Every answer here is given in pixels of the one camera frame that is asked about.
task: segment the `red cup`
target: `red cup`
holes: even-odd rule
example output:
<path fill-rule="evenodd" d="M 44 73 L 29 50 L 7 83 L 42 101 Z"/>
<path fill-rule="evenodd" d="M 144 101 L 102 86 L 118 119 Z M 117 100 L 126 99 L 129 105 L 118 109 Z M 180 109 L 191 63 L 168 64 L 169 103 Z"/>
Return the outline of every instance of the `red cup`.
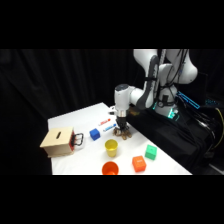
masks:
<path fill-rule="evenodd" d="M 118 175 L 118 165 L 114 162 L 108 162 L 103 166 L 102 173 L 103 175 Z"/>

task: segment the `black curtain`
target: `black curtain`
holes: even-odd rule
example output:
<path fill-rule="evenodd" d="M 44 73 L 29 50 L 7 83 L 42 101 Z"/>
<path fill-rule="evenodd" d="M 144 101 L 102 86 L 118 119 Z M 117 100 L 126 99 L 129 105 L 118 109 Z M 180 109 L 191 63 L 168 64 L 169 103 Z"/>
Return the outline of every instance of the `black curtain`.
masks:
<path fill-rule="evenodd" d="M 208 90 L 224 95 L 223 49 L 190 50 L 209 75 Z M 104 102 L 121 83 L 143 87 L 133 49 L 0 50 L 0 173 L 51 174 L 39 148 L 49 118 Z"/>

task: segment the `red block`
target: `red block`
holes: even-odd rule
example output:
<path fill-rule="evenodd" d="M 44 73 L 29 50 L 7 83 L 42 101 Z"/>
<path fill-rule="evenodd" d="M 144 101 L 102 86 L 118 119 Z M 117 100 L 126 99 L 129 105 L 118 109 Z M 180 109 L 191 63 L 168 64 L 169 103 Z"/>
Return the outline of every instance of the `red block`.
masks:
<path fill-rule="evenodd" d="M 145 171 L 145 169 L 146 169 L 146 163 L 142 156 L 134 157 L 132 164 L 134 166 L 136 173 Z"/>

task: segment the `blue cube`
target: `blue cube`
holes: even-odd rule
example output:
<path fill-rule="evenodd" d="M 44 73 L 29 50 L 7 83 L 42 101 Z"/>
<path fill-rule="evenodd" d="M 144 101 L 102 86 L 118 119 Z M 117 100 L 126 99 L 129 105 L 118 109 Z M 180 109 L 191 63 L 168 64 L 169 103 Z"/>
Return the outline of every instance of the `blue cube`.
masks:
<path fill-rule="evenodd" d="M 100 132 L 97 129 L 94 129 L 90 131 L 91 138 L 96 141 L 98 138 L 100 138 Z"/>

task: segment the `green cube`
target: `green cube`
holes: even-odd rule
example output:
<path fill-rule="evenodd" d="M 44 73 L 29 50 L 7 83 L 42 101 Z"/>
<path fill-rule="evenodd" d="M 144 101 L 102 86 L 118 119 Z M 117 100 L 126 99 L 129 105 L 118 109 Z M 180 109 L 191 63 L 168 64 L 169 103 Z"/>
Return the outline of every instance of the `green cube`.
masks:
<path fill-rule="evenodd" d="M 157 148 L 151 145 L 147 146 L 145 157 L 151 160 L 155 160 L 157 155 Z"/>

